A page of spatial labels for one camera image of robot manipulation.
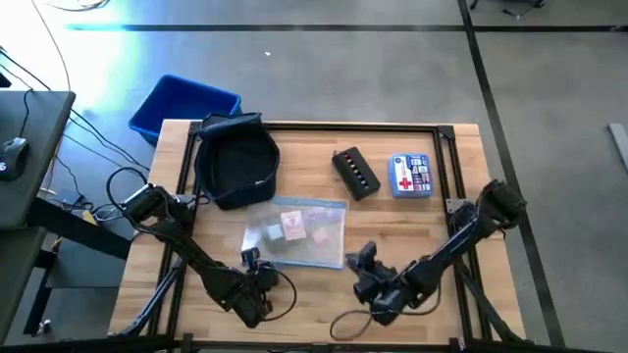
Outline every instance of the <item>black fabric basket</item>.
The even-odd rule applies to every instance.
[[[196,178],[205,195],[223,210],[275,195],[280,153],[261,116],[212,114],[198,132]]]

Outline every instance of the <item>floor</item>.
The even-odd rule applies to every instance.
[[[529,201],[531,231],[567,346],[624,349],[628,174],[605,127],[628,128],[628,33],[607,27],[628,25],[625,1],[548,1],[517,20],[501,9],[521,11],[520,1],[480,0],[471,12],[477,46],[469,45],[456,0],[112,0],[85,13],[37,4],[67,62],[75,108],[144,165],[153,149],[127,120],[163,74],[237,92],[244,111],[261,111],[268,120],[479,124],[492,176],[516,178]],[[31,4],[16,1],[10,11],[0,12],[13,14],[0,22],[11,29],[0,30],[0,45],[53,88],[66,90],[62,63]],[[78,30],[94,24],[105,26]],[[117,25],[148,26],[124,31]],[[268,31],[265,25],[363,27]],[[394,25],[417,27],[399,31]],[[429,26],[436,31],[421,30]],[[124,162],[73,124],[66,134]],[[115,164],[68,138],[59,157],[91,202],[106,203],[104,182]],[[72,189],[66,171],[55,170],[51,187]],[[137,186],[132,176],[122,176],[115,194],[122,198]],[[123,224],[112,227],[131,234]],[[522,237],[512,231],[507,239],[527,335],[550,343]],[[53,290],[46,317],[54,330],[45,338],[21,335],[30,288],[8,344],[106,334],[124,263],[65,246],[69,268],[81,261],[108,270],[92,285],[99,288]]]

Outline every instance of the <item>black desk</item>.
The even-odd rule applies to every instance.
[[[126,260],[131,243],[115,233],[74,217],[36,197],[75,101],[73,92],[34,91],[28,95],[30,114],[24,138],[30,146],[24,173],[0,181],[0,228],[30,226],[48,231],[91,249]],[[24,92],[0,91],[0,143],[17,137],[26,109]]]
[[[0,143],[17,137],[20,133],[26,115],[24,94],[23,91],[0,91]],[[94,226],[36,197],[48,165],[54,157],[75,98],[73,92],[34,91],[28,94],[30,113],[24,131],[24,138],[29,144],[26,168],[17,179],[0,181],[0,230],[4,229],[0,231],[0,247],[5,252],[12,252],[13,255],[0,259],[0,271],[20,277],[13,283],[21,284],[3,287],[2,290],[5,292],[3,297],[15,299],[14,294],[22,293],[24,290],[22,284],[26,285],[30,271],[16,272],[17,264],[34,262],[36,267],[46,270],[26,321],[25,334],[36,333],[39,328],[51,292],[51,288],[46,286],[46,281],[56,261],[56,254],[40,249],[44,236],[41,235],[41,231],[35,231],[37,236],[34,236],[33,231],[22,231],[20,227],[24,225],[35,226],[31,229],[42,227],[123,260],[127,259],[131,247],[128,239]],[[11,316],[10,314],[15,311],[13,305],[9,309],[11,310],[8,310],[4,317]],[[6,325],[0,325],[0,328],[4,328],[0,333],[6,333]]]

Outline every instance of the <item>black floor stripe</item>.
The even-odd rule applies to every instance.
[[[473,23],[469,14],[469,9],[465,0],[458,0],[460,7],[460,13],[462,20],[465,24],[467,39],[469,41],[469,49],[471,51],[471,57],[473,59],[473,65],[480,82],[482,89],[482,95],[484,102],[487,106],[487,112],[489,115],[489,121],[491,122],[491,129],[497,144],[497,151],[499,153],[499,160],[503,167],[503,172],[506,178],[506,182],[519,192],[519,180],[514,170],[514,165],[510,157],[508,145],[506,143],[505,134],[503,133],[503,127],[499,114],[497,112],[497,105],[495,103],[495,97],[491,92],[491,86],[489,84],[489,78],[482,61],[482,55],[480,54],[480,47],[478,46],[478,40],[473,30]],[[558,321],[558,315],[556,314],[555,307],[553,305],[553,299],[551,298],[550,288],[548,286],[548,279],[543,269],[541,256],[537,247],[537,242],[532,233],[532,227],[530,226],[530,220],[528,214],[525,213],[519,222],[519,230],[523,238],[523,243],[530,264],[530,270],[532,272],[532,278],[539,297],[539,303],[543,311],[543,318],[548,329],[549,342],[552,346],[564,347],[564,337],[562,330],[560,329],[560,322]]]
[[[374,31],[421,32],[464,31],[464,25],[131,25],[131,24],[69,24],[71,30],[92,31]],[[628,31],[628,25],[475,25],[477,32],[612,32]]]
[[[463,25],[90,25],[72,30],[96,31],[464,31]]]

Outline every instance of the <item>red cross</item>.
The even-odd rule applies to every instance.
[[[408,181],[408,178],[405,177],[402,181],[399,182],[399,185],[403,186],[404,189],[408,189],[408,186],[412,185],[412,182]]]

